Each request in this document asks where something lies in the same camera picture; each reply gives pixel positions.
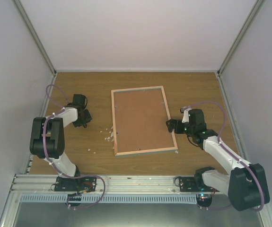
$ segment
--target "white wall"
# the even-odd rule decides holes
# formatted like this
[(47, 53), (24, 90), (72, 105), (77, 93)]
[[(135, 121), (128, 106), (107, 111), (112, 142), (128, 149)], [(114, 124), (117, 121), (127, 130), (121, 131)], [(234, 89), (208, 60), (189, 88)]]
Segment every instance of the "white wall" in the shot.
[(266, 172), (272, 205), (272, 0), (267, 0), (224, 70), (246, 151)]
[(26, 166), (32, 119), (40, 114), (50, 79), (13, 3), (0, 0), (0, 216), (14, 174)]
[(255, 0), (21, 0), (57, 70), (219, 69)]

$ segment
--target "wooden frame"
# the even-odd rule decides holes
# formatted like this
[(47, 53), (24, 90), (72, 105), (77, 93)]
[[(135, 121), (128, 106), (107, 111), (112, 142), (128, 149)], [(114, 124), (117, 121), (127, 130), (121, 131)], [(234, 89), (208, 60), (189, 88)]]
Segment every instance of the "wooden frame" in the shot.
[(167, 113), (167, 119), (170, 119), (170, 114), (168, 110), (167, 100), (164, 92), (163, 86), (155, 86), (155, 87), (139, 87), (139, 88), (128, 88), (128, 89), (118, 89), (112, 90), (112, 114), (113, 114), (113, 132), (114, 132), (114, 153), (115, 156), (123, 156), (123, 155), (133, 155), (133, 154), (143, 154), (143, 153), (151, 153), (151, 152), (161, 152), (161, 151), (176, 151), (178, 149), (177, 142), (175, 139), (175, 133), (172, 132), (172, 140), (173, 140), (173, 147), (168, 148), (157, 148), (157, 149), (147, 149), (147, 150), (136, 150), (136, 151), (128, 151), (128, 152), (118, 152), (118, 145), (117, 145), (117, 130), (116, 130), (116, 120), (115, 120), (115, 103), (114, 103), (114, 93), (116, 92), (126, 92), (126, 91), (139, 91), (139, 90), (151, 90), (151, 89), (161, 89), (164, 106)]

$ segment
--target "wooden surface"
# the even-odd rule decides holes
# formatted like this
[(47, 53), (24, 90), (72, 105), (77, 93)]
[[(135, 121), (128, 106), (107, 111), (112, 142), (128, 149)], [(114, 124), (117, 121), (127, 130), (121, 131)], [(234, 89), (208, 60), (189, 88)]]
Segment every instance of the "wooden surface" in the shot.
[[(92, 122), (86, 129), (74, 128), (71, 124), (64, 130), (65, 152), (79, 167), (81, 173), (193, 175), (196, 169), (206, 166), (215, 167), (223, 172), (222, 167), (212, 156), (192, 146), (185, 135), (176, 135), (178, 154), (164, 152), (115, 157), (113, 143), (105, 140), (105, 137), (110, 136), (109, 131), (113, 125), (111, 90), (163, 85), (170, 116), (173, 119), (181, 119), (182, 106), (203, 100), (213, 100), (224, 106), (214, 73), (58, 73), (56, 85), (63, 88), (70, 100), (73, 94), (84, 94), (88, 98)], [(53, 89), (52, 98), (65, 104), (64, 97), (56, 88)], [(221, 110), (212, 104), (199, 105), (198, 108), (204, 111), (207, 127), (219, 131), (223, 122)], [(59, 108), (50, 102), (47, 114), (57, 110)], [(237, 150), (228, 124), (222, 138), (233, 150)], [(56, 172), (48, 163), (34, 157), (30, 174), (56, 174)]]
[(163, 86), (112, 90), (112, 116), (116, 156), (177, 150)]

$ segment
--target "wooden table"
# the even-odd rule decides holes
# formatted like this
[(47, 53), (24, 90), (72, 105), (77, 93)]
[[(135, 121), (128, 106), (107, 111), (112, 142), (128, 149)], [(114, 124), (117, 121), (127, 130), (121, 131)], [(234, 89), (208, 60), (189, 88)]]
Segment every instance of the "wooden table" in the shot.
[[(171, 118), (181, 119), (180, 108), (203, 100), (219, 102), (224, 106), (214, 73), (172, 72), (89, 72), (58, 73), (56, 85), (72, 100), (74, 94), (88, 98), (92, 122), (88, 127), (64, 130), (65, 152), (81, 173), (100, 175), (193, 175), (198, 168), (212, 166), (224, 173), (223, 168), (209, 154), (191, 145), (185, 135), (176, 135), (178, 154), (154, 153), (115, 157), (113, 143), (105, 140), (111, 134), (111, 90), (134, 87), (164, 86)], [(62, 93), (54, 88), (52, 98), (65, 105)], [(219, 131), (223, 123), (221, 110), (213, 104), (199, 105), (209, 129)], [(59, 110), (49, 103), (47, 115)], [(231, 127), (224, 128), (222, 139), (237, 150)], [(34, 157), (30, 174), (55, 174), (45, 161)]]

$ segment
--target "corkboard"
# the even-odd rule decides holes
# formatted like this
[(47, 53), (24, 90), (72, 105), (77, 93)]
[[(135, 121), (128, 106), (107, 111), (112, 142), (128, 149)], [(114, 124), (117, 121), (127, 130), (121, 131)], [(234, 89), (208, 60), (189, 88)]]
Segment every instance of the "corkboard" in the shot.
[(112, 90), (116, 156), (177, 150), (163, 86)]

